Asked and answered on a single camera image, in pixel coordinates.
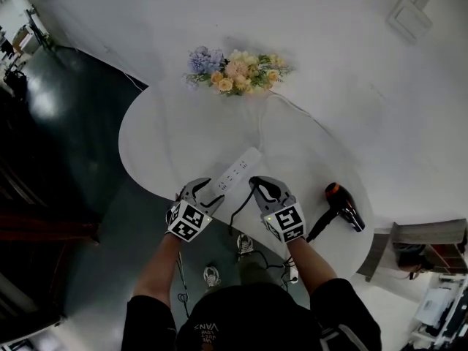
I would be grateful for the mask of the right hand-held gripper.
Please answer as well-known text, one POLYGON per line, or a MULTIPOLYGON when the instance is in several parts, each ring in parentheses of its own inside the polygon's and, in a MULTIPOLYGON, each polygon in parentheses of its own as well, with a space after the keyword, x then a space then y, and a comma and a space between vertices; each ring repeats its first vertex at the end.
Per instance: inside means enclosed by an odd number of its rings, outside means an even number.
POLYGON ((249 186, 267 230, 280 242, 289 243, 305 235, 301 206, 287 185, 270 176, 253 176, 249 186))

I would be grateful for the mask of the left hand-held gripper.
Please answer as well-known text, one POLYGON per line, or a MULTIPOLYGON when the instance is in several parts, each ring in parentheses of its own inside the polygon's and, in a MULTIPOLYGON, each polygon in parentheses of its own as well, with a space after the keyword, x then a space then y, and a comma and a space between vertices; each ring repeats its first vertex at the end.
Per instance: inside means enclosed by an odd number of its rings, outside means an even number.
POLYGON ((198 200, 197 193, 210 181, 210 178, 197 178, 182 188, 166 212, 166 233, 190 242, 211 223, 212 216, 224 202, 225 195, 220 195, 208 203, 198 200))

